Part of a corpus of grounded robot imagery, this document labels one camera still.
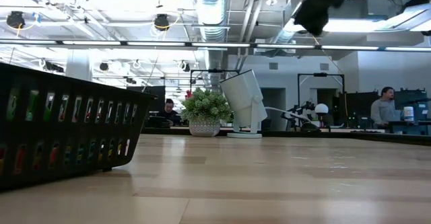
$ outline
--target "table surface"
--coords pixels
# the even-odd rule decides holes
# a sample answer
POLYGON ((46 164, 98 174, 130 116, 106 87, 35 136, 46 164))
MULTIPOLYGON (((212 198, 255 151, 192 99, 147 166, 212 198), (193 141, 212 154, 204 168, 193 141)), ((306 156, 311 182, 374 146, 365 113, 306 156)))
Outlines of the table surface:
POLYGON ((112 172, 0 194, 2 223, 431 223, 431 148, 141 135, 112 172))

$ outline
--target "computer monitor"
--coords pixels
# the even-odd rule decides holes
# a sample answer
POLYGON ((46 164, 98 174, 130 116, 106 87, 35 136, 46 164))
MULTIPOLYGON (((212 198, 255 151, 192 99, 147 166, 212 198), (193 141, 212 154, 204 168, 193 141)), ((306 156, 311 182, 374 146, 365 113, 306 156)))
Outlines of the computer monitor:
MULTIPOLYGON (((143 87, 131 86, 131 87, 127 87, 127 89, 142 92, 143 87)), ((148 86, 146 87, 144 93, 157 96, 157 99, 150 104, 150 109, 149 109, 150 112, 154 112, 154 111, 158 112, 164 109, 165 95, 166 95, 165 86, 148 86)))

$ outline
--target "white desk lamp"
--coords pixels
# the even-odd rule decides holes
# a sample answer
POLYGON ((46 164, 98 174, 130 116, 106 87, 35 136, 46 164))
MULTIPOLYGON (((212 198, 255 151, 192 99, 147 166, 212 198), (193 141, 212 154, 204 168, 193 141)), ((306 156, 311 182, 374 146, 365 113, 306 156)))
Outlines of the white desk lamp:
POLYGON ((257 134, 259 123, 267 117, 263 106, 262 92, 253 70, 240 73, 220 82, 226 99, 234 111, 234 133, 228 137, 261 138, 257 134), (240 127, 250 127, 250 132, 241 132, 240 127))

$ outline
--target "white plant pot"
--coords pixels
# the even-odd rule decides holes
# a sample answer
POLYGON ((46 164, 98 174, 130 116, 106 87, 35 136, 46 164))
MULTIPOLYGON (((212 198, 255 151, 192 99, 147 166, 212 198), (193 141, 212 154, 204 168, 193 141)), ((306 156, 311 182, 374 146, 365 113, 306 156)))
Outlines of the white plant pot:
POLYGON ((190 120, 189 129, 195 137, 214 137, 220 132, 220 120, 190 120))

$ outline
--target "potted plant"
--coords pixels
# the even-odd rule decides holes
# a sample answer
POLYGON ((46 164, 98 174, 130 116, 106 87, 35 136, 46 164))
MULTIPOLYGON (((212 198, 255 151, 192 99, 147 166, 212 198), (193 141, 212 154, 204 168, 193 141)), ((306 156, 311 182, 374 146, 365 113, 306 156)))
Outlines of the potted plant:
POLYGON ((183 101, 181 113, 189 121, 190 133, 197 137, 214 137, 220 131, 220 120, 229 120, 232 111, 226 98, 218 92, 197 88, 183 101))

